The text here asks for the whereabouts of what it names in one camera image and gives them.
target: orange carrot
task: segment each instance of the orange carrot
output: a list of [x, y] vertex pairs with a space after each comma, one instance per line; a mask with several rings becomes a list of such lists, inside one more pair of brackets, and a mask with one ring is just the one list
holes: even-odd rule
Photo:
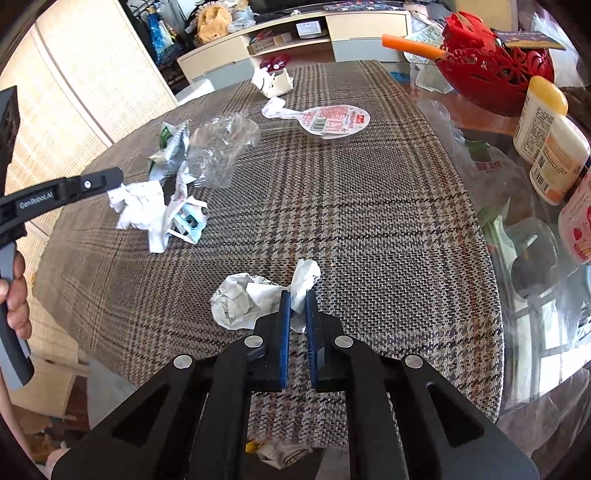
[[387, 48], [393, 48], [394, 50], [414, 53], [429, 60], [438, 60], [447, 54], [445, 50], [434, 47], [433, 45], [387, 34], [382, 35], [382, 45]]

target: printed label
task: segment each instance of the printed label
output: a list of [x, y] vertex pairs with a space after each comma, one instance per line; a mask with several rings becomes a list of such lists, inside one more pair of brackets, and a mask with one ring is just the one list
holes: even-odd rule
[[513, 142], [519, 154], [530, 163], [535, 162], [540, 155], [553, 119], [552, 110], [531, 92], [528, 93]]
[[558, 203], [579, 176], [581, 168], [560, 148], [554, 135], [550, 135], [530, 177], [548, 200]]

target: cardboard box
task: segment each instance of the cardboard box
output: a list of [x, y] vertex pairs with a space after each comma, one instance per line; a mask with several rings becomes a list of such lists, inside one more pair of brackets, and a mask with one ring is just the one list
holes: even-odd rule
[[281, 35], [275, 35], [274, 37], [266, 38], [264, 40], [260, 40], [250, 44], [248, 48], [248, 53], [251, 55], [258, 55], [259, 53], [263, 53], [265, 50], [269, 48], [273, 48], [277, 45], [283, 45], [284, 43], [288, 43], [292, 40], [291, 33], [282, 33]]

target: plaid tablecloth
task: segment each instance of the plaid tablecloth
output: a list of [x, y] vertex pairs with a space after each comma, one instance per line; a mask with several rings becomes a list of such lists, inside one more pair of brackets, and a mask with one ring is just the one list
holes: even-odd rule
[[[209, 299], [229, 274], [290, 282], [296, 262], [322, 269], [320, 308], [376, 351], [428, 359], [490, 418], [498, 414], [503, 328], [491, 261], [466, 190], [439, 140], [377, 62], [293, 70], [287, 107], [347, 103], [371, 114], [348, 141], [321, 144], [272, 128], [249, 83], [190, 102], [131, 133], [87, 169], [147, 179], [160, 124], [247, 112], [262, 140], [232, 186], [196, 189], [212, 212], [197, 246], [150, 254], [143, 231], [116, 231], [105, 196], [64, 208], [34, 292], [80, 346], [141, 384], [180, 352], [202, 358], [246, 334], [219, 327]], [[253, 396], [251, 436], [346, 444], [344, 399], [310, 390], [306, 339], [292, 334], [290, 386]]]

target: clear plastic bag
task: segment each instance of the clear plastic bag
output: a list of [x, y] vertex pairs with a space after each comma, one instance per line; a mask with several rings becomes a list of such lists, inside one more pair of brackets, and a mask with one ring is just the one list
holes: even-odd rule
[[252, 12], [251, 7], [246, 7], [244, 10], [232, 14], [232, 23], [228, 25], [226, 30], [228, 33], [234, 33], [255, 25], [255, 14]]
[[[516, 221], [531, 215], [530, 193], [524, 189], [530, 183], [520, 166], [498, 148], [467, 142], [442, 103], [420, 100], [417, 106], [451, 158], [479, 218], [486, 207], [504, 216], [516, 216]], [[475, 161], [475, 153], [484, 158]]]
[[566, 47], [564, 51], [550, 50], [556, 73], [554, 84], [557, 87], [585, 87], [589, 84], [589, 73], [584, 65], [580, 64], [577, 50], [564, 30], [550, 18], [548, 13], [545, 17], [541, 18], [538, 14], [532, 16], [532, 31], [542, 32]]
[[260, 139], [258, 125], [241, 113], [214, 118], [199, 125], [191, 136], [187, 166], [196, 187], [224, 189], [230, 186], [236, 159], [247, 145]]

